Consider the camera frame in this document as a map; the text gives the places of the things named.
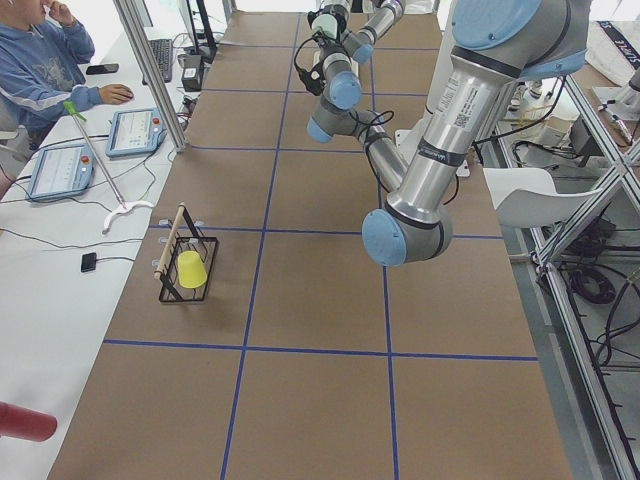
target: label sticker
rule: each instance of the label sticker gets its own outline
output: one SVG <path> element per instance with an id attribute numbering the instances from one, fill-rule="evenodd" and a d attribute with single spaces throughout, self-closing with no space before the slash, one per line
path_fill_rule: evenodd
<path id="1" fill-rule="evenodd" d="M 489 98 L 490 90 L 477 85 L 460 87 L 458 80 L 450 78 L 438 103 L 436 113 L 444 115 L 448 125 L 471 132 L 482 120 L 482 107 Z"/>

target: keyboard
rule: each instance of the keyboard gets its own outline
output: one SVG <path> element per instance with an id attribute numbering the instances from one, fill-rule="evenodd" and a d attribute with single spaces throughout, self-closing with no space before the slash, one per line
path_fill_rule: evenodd
<path id="1" fill-rule="evenodd" d="M 173 41 L 170 38 L 149 40 L 153 56 L 160 67 L 165 83 L 171 81 L 173 74 Z"/>

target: table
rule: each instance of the table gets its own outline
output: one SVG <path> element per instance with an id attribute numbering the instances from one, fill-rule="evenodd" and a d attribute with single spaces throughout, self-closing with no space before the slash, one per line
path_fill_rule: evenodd
<path id="1" fill-rule="evenodd" d="M 444 255 L 373 264 L 362 152 L 304 131 L 307 36 L 300 14 L 231 18 L 49 478 L 571 478 L 483 176 Z M 361 69 L 388 131 L 422 114 L 439 42 L 406 17 Z M 220 249 L 203 303 L 161 305 L 179 202 Z"/>
<path id="2" fill-rule="evenodd" d="M 162 36 L 150 29 L 149 37 Z M 107 134 L 114 112 L 148 108 L 154 105 L 148 87 L 142 85 L 128 41 L 122 35 L 105 58 L 117 62 L 115 75 L 88 76 L 88 85 L 124 83 L 132 88 L 135 99 L 122 106 L 100 105 L 83 112 L 88 119 L 89 135 Z M 168 85 L 174 106 L 179 108 L 183 93 L 180 68 L 174 66 L 174 80 Z M 56 124 L 45 144 L 80 137 L 70 117 Z M 104 152 L 104 141 L 96 146 Z M 171 168 L 172 144 L 165 140 L 146 162 L 156 176 L 142 166 L 117 178 L 116 183 L 127 199 L 137 199 L 151 185 L 146 196 L 156 202 Z M 112 176 L 122 174 L 141 162 L 143 157 L 111 161 Z M 35 160 L 23 171 L 31 173 Z M 94 184 L 104 180 L 96 166 Z M 6 200 L 24 198 L 13 187 Z M 102 202 L 109 209 L 117 202 L 108 185 L 89 189 L 81 201 Z M 114 220 L 110 233 L 101 234 L 107 212 L 98 205 L 79 205 L 70 200 L 36 205 L 27 202 L 0 205 L 0 226 L 25 235 L 36 236 L 59 245 L 87 245 L 124 239 L 140 239 L 151 215 L 150 209 L 136 209 Z M 55 435 L 43 443 L 0 438 L 0 477 L 7 480 L 45 478 L 58 454 L 60 445 L 80 398 L 84 383 L 101 345 L 104 332 L 124 287 L 131 262 L 99 262 L 96 271 L 80 273 L 83 253 L 96 251 L 101 257 L 135 258 L 139 241 L 97 246 L 95 248 L 59 250 L 53 247 L 0 232 L 0 397 L 38 411 L 49 412 L 58 419 Z"/>

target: yellow cup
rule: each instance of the yellow cup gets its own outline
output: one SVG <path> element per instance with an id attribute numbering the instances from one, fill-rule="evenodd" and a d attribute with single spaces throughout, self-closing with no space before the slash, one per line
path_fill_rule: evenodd
<path id="1" fill-rule="evenodd" d="M 207 271 L 200 254 L 187 250 L 178 255 L 178 282 L 184 288 L 198 288 L 207 281 Z"/>

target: hand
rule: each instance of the hand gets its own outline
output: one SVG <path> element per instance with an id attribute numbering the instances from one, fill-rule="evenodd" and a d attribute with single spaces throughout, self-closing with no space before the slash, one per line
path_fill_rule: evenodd
<path id="1" fill-rule="evenodd" d="M 44 4 L 49 7 L 49 16 L 63 27 L 70 27 L 75 23 L 75 17 L 64 3 L 58 0 L 45 0 Z"/>
<path id="2" fill-rule="evenodd" d="M 126 85 L 112 83 L 98 89 L 100 98 L 109 105 L 120 105 L 133 99 L 133 92 Z"/>

